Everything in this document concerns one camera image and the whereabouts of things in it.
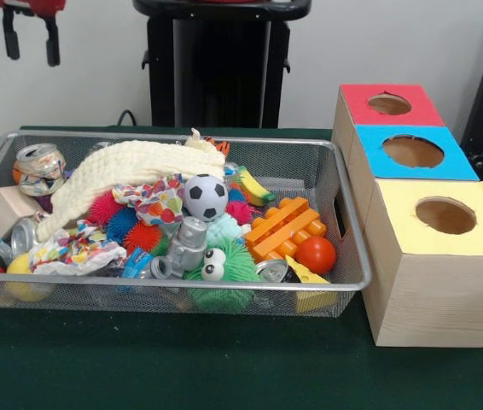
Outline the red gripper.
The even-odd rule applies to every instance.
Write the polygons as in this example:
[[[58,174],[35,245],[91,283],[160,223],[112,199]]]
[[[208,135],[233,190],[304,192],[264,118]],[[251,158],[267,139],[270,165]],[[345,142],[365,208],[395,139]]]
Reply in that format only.
[[[3,10],[3,35],[8,58],[14,61],[20,58],[18,37],[14,29],[15,13],[36,15],[44,17],[44,24],[49,35],[46,41],[47,62],[50,67],[59,66],[61,56],[55,15],[65,6],[65,0],[0,0],[0,9]]]

